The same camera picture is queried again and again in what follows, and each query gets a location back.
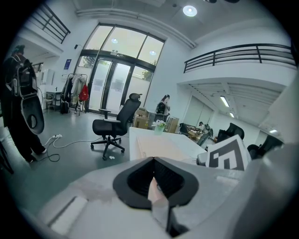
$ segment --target chair base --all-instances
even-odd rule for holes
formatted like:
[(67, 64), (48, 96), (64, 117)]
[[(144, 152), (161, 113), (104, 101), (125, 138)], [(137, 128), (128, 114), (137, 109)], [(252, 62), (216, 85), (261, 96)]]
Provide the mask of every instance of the chair base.
[(102, 141), (96, 141), (96, 142), (92, 142), (90, 144), (90, 147), (93, 149), (94, 148), (94, 144), (106, 144), (105, 146), (105, 150), (104, 150), (104, 153), (103, 153), (103, 160), (106, 160), (106, 157), (105, 157), (105, 154), (106, 154), (106, 151), (108, 149), (108, 146), (110, 144), (118, 147), (121, 149), (121, 152), (124, 153), (125, 152), (125, 148), (120, 146), (116, 141), (119, 141), (119, 143), (121, 143), (121, 138), (114, 138), (114, 139), (111, 139), (110, 136), (108, 136), (108, 138), (106, 139), (106, 136), (103, 136), (103, 139), (105, 140), (102, 140)]

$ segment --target red bag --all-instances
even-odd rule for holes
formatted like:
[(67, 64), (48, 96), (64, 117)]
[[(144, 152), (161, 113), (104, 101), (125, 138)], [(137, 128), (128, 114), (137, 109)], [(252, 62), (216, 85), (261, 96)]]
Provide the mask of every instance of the red bag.
[(82, 91), (79, 94), (79, 99), (81, 101), (87, 101), (88, 100), (88, 88), (87, 88), (87, 85), (83, 86)]

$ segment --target power strip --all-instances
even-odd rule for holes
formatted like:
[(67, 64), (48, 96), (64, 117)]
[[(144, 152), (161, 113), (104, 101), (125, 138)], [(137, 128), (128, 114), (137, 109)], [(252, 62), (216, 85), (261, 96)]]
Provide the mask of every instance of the power strip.
[(62, 135), (61, 134), (55, 134), (52, 136), (53, 139), (59, 139), (59, 138), (62, 138)]

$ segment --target chair headrest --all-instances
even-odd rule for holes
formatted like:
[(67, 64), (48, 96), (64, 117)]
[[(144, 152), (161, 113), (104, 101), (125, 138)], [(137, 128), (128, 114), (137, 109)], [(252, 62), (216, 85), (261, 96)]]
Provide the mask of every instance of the chair headrest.
[(133, 101), (139, 101), (141, 95), (142, 94), (132, 93), (129, 95), (129, 99), (131, 99)]

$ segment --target pants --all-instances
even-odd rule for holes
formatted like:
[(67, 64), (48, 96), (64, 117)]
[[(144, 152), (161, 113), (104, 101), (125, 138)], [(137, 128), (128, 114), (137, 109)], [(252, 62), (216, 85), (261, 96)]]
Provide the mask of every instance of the pants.
[(32, 153), (32, 150), (36, 154), (45, 150), (38, 136), (29, 130), (24, 118), (19, 117), (18, 123), (11, 125), (9, 132), (15, 146), (25, 160)]
[(209, 137), (209, 133), (203, 134), (203, 135), (201, 136), (201, 138), (199, 139), (199, 141), (197, 142), (197, 144), (198, 144), (199, 146), (202, 146), (203, 143), (206, 141), (206, 139), (207, 139), (208, 137)]

